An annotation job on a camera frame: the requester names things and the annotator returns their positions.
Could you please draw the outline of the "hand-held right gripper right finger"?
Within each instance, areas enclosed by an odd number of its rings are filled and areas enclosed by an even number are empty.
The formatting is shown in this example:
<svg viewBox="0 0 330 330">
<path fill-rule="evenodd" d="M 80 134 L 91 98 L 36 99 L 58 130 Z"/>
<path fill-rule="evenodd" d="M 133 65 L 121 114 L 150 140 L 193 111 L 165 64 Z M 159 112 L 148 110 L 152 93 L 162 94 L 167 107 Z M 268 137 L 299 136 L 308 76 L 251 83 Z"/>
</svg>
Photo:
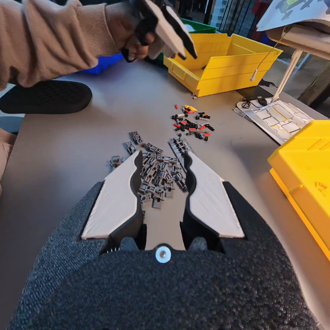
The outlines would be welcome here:
<svg viewBox="0 0 330 330">
<path fill-rule="evenodd" d="M 223 251 L 221 239 L 245 239 L 222 178 L 192 151 L 184 153 L 188 192 L 180 229 L 184 247 L 204 239 L 207 249 Z"/>
</svg>

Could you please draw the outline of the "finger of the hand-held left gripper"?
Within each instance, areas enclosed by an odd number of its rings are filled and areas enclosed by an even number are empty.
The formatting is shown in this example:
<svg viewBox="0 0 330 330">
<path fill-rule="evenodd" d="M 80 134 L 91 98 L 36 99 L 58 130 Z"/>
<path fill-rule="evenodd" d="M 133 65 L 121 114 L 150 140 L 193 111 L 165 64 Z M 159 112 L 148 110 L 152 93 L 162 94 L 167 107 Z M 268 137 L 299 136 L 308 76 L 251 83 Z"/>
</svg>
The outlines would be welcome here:
<svg viewBox="0 0 330 330">
<path fill-rule="evenodd" d="M 161 9 L 154 2 L 148 0 L 143 1 L 143 4 L 157 20 L 155 34 L 175 55 L 185 60 L 186 51 L 184 41 L 179 35 L 179 32 L 175 30 L 175 23 L 173 21 L 176 21 L 176 19 L 168 11 L 168 9 L 171 9 L 170 6 L 165 5 L 163 7 L 164 9 Z"/>
<path fill-rule="evenodd" d="M 197 59 L 197 51 L 194 42 L 185 27 L 182 20 L 176 14 L 171 5 L 165 5 L 165 18 L 167 22 L 174 29 L 176 35 L 179 37 L 182 46 L 179 46 L 179 55 L 182 59 L 186 59 L 186 50 L 194 58 Z"/>
</svg>

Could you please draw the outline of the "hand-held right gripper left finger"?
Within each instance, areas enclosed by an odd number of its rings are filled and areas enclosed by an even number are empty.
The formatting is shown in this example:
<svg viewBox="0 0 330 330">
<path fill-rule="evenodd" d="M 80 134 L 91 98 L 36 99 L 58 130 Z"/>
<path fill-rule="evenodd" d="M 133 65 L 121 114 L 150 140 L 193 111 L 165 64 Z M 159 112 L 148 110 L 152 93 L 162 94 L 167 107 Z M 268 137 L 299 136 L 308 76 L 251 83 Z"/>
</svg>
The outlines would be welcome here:
<svg viewBox="0 0 330 330">
<path fill-rule="evenodd" d="M 123 238 L 146 247 L 146 225 L 138 191 L 141 187 L 142 151 L 135 151 L 103 181 L 82 231 L 82 240 L 106 239 L 119 247 Z"/>
</svg>

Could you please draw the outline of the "pile of grey track links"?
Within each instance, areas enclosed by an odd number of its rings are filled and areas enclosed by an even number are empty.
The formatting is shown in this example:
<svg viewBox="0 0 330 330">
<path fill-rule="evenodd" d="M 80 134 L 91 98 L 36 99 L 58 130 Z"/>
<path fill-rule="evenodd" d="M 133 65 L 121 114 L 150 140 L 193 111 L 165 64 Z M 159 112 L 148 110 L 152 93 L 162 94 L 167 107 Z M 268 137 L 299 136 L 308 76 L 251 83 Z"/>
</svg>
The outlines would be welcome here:
<svg viewBox="0 0 330 330">
<path fill-rule="evenodd" d="M 132 155 L 142 151 L 141 185 L 138 189 L 141 207 L 147 202 L 161 209 L 165 198 L 172 198 L 175 185 L 187 192 L 183 166 L 177 156 L 167 156 L 163 149 L 152 143 L 144 142 L 138 131 L 129 133 L 130 140 L 124 143 L 126 151 Z"/>
</svg>

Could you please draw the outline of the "yellow plastic storage bin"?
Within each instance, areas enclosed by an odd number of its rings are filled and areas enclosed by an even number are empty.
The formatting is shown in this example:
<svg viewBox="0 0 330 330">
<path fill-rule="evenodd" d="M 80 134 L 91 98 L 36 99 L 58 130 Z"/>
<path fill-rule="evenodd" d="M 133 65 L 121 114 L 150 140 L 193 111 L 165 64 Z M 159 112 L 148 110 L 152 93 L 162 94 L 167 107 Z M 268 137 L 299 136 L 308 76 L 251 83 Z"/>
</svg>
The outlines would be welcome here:
<svg viewBox="0 0 330 330">
<path fill-rule="evenodd" d="M 270 174 L 330 259 L 330 121 L 311 121 L 268 162 Z"/>
<path fill-rule="evenodd" d="M 202 97 L 259 84 L 280 49 L 232 34 L 191 34 L 197 59 L 164 57 L 168 72 L 195 96 Z"/>
</svg>

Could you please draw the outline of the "grey toy track belt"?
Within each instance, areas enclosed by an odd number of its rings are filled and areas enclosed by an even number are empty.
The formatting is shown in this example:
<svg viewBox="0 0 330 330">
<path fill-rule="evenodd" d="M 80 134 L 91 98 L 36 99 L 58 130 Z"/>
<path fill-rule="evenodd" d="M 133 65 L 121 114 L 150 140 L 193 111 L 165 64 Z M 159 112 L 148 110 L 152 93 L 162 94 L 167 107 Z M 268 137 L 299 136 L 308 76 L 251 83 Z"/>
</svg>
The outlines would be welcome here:
<svg viewBox="0 0 330 330">
<path fill-rule="evenodd" d="M 181 168 L 184 172 L 186 172 L 186 169 L 184 167 L 184 153 L 186 151 L 191 151 L 193 154 L 195 154 L 195 151 L 192 149 L 191 145 L 185 138 L 173 138 L 170 141 L 168 141 L 169 146 L 171 147 L 172 151 L 175 154 L 175 157 L 178 159 L 178 162 L 181 165 Z"/>
</svg>

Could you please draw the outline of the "pile of small building pieces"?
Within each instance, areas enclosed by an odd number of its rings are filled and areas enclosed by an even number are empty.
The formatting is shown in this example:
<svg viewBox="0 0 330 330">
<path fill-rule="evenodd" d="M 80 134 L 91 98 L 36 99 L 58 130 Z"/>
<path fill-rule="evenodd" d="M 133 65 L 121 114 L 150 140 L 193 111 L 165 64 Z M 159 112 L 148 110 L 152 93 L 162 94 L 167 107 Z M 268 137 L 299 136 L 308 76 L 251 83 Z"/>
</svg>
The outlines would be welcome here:
<svg viewBox="0 0 330 330">
<path fill-rule="evenodd" d="M 199 111 L 192 105 L 184 105 L 176 111 L 176 114 L 171 115 L 171 120 L 177 137 L 194 136 L 208 141 L 215 129 L 211 126 L 211 117 L 206 112 Z"/>
</svg>

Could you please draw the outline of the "person's left forearm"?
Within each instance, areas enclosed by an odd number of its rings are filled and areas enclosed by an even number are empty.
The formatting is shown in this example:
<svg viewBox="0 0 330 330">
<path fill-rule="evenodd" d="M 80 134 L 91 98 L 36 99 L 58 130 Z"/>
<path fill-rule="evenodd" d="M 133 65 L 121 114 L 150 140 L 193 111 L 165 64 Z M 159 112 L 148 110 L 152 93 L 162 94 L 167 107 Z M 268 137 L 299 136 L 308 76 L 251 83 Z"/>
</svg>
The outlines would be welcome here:
<svg viewBox="0 0 330 330">
<path fill-rule="evenodd" d="M 0 85 L 31 87 L 90 69 L 119 53 L 106 21 L 106 4 L 1 1 Z"/>
</svg>

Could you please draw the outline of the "grey desk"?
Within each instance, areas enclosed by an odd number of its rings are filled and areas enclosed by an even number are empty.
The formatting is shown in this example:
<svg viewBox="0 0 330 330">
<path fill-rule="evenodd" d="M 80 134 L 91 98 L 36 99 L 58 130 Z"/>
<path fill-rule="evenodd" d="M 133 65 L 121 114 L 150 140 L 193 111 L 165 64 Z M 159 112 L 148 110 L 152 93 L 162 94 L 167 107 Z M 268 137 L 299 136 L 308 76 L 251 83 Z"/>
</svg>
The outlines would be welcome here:
<svg viewBox="0 0 330 330">
<path fill-rule="evenodd" d="M 29 114 L 2 178 L 1 329 L 6 329 L 35 259 L 59 222 L 98 181 L 109 160 L 125 156 L 129 133 L 173 152 L 175 104 L 210 113 L 208 142 L 190 137 L 196 155 L 229 181 L 272 228 L 285 248 L 306 302 L 329 329 L 329 261 L 270 174 L 278 145 L 233 108 L 237 92 L 192 99 L 167 71 L 144 61 L 118 62 L 101 76 L 74 74 L 93 98 L 64 115 Z"/>
</svg>

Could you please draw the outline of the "person's left hand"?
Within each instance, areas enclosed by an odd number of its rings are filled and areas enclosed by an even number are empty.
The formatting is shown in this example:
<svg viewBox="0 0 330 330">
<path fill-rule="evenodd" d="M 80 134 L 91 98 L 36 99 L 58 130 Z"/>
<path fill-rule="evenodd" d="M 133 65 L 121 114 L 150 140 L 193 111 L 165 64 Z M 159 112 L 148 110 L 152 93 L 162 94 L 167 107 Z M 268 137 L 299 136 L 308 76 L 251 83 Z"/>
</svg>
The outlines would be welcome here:
<svg viewBox="0 0 330 330">
<path fill-rule="evenodd" d="M 161 9 L 165 5 L 171 5 L 169 1 L 152 1 L 158 5 Z M 121 49 L 127 44 L 127 42 L 133 37 L 136 25 L 133 20 L 130 19 L 127 11 L 124 10 L 121 2 L 107 5 L 105 7 L 106 22 L 109 28 L 110 35 L 113 38 L 114 50 L 107 49 L 105 51 L 105 56 L 112 56 L 117 53 L 121 53 Z M 153 33 L 148 33 L 146 35 L 147 43 L 152 43 L 155 40 L 155 35 Z M 135 60 L 145 59 L 149 55 L 149 47 L 142 46 L 139 44 L 129 45 L 129 55 L 133 56 Z M 165 55 L 167 57 L 175 58 L 175 55 L 170 48 L 166 46 Z"/>
</svg>

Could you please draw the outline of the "green plastic storage bin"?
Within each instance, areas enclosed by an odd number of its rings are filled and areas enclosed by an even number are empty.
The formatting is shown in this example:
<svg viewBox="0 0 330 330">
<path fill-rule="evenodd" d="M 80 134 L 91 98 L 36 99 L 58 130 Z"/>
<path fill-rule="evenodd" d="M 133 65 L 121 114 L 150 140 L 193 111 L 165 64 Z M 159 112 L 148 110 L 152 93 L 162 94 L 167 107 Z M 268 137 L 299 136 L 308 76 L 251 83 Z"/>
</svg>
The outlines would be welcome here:
<svg viewBox="0 0 330 330">
<path fill-rule="evenodd" d="M 182 22 L 184 23 L 185 27 L 187 28 L 187 30 L 189 31 L 190 34 L 212 34 L 215 33 L 217 28 L 204 24 L 204 23 L 200 23 L 200 22 L 196 22 L 196 21 L 192 21 L 186 18 L 181 18 Z M 163 64 L 163 60 L 164 60 L 164 54 L 163 52 L 160 52 L 160 54 L 155 58 L 155 59 L 150 59 L 149 57 L 146 58 L 146 61 L 149 61 L 150 63 L 156 64 L 158 66 L 164 67 Z"/>
</svg>

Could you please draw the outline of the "blue plastic storage bin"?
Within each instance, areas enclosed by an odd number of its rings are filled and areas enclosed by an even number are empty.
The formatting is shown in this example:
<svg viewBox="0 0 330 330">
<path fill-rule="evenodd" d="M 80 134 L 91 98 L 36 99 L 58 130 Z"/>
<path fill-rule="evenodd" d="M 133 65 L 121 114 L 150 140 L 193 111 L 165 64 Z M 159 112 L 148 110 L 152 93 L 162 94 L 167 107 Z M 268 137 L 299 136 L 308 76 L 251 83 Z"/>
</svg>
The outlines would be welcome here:
<svg viewBox="0 0 330 330">
<path fill-rule="evenodd" d="M 121 53 L 112 56 L 101 56 L 98 59 L 98 64 L 94 68 L 82 70 L 79 73 L 99 75 L 122 59 L 124 59 L 124 57 Z"/>
</svg>

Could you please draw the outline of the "background coloured bins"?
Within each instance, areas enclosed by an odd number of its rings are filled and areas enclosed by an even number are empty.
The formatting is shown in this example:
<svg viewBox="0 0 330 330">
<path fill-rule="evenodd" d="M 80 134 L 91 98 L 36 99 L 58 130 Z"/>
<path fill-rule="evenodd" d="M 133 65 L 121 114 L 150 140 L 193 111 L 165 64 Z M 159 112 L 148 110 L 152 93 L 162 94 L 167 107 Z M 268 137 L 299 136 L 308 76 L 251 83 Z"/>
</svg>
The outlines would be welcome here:
<svg viewBox="0 0 330 330">
<path fill-rule="evenodd" d="M 256 0 L 252 9 L 252 14 L 254 14 L 254 20 L 252 22 L 247 38 L 261 42 L 264 32 L 257 31 L 257 24 L 272 2 L 272 0 Z"/>
</svg>

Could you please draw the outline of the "clipboard with diagram sheet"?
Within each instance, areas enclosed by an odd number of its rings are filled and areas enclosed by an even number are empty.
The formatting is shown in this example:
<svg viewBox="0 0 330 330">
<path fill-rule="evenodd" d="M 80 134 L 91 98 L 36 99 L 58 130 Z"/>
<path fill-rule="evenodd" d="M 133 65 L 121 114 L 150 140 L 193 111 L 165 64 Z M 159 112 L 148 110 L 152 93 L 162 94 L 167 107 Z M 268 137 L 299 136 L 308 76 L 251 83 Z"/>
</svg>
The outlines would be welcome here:
<svg viewBox="0 0 330 330">
<path fill-rule="evenodd" d="M 243 100 L 237 104 L 234 112 L 254 123 L 279 145 L 314 120 L 291 103 L 280 100 L 271 102 L 272 98 L 265 100 L 266 105 L 258 100 Z"/>
</svg>

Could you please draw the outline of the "open instruction booklet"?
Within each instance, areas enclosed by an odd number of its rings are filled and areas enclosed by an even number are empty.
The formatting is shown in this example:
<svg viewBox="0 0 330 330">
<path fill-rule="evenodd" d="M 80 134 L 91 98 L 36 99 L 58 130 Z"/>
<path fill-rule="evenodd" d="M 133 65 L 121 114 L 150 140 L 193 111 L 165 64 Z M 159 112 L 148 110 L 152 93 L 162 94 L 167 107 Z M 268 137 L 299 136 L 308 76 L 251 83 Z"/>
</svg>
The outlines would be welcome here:
<svg viewBox="0 0 330 330">
<path fill-rule="evenodd" d="M 330 23 L 329 0 L 274 0 L 257 24 L 266 31 L 300 22 Z"/>
</svg>

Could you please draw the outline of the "grey chair seat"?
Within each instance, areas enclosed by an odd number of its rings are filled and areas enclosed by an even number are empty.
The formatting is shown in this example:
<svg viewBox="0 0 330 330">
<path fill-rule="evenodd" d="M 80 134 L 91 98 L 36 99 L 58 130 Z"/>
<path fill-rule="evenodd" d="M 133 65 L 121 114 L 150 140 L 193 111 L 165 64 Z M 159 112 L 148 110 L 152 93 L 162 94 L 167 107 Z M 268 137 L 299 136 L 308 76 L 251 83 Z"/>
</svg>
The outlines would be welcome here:
<svg viewBox="0 0 330 330">
<path fill-rule="evenodd" d="M 8 133 L 18 135 L 24 117 L 1 116 L 0 128 Z"/>
</svg>

